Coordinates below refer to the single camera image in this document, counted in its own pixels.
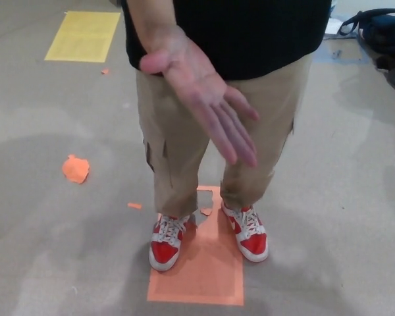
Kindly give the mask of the person's right hand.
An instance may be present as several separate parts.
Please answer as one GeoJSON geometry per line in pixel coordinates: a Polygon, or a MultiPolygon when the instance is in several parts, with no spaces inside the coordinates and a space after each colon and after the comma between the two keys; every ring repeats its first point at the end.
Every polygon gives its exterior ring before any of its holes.
{"type": "Polygon", "coordinates": [[[257,120],[259,116],[244,95],[221,78],[181,29],[156,29],[141,35],[140,41],[147,52],[141,70],[165,77],[227,162],[241,160],[255,167],[256,148],[240,117],[257,120]]]}

